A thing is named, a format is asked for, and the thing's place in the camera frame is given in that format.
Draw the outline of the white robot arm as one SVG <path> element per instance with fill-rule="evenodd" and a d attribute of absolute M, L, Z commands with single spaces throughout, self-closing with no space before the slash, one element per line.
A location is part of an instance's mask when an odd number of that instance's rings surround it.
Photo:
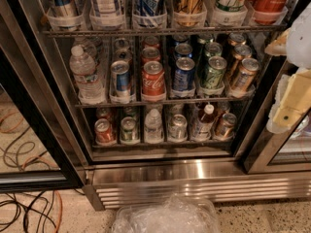
<path fill-rule="evenodd" d="M 281 134 L 290 130 L 311 107 L 311 3 L 264 52 L 285 55 L 297 67 L 293 75 L 283 75 L 278 82 L 266 124 L 269 132 Z"/>

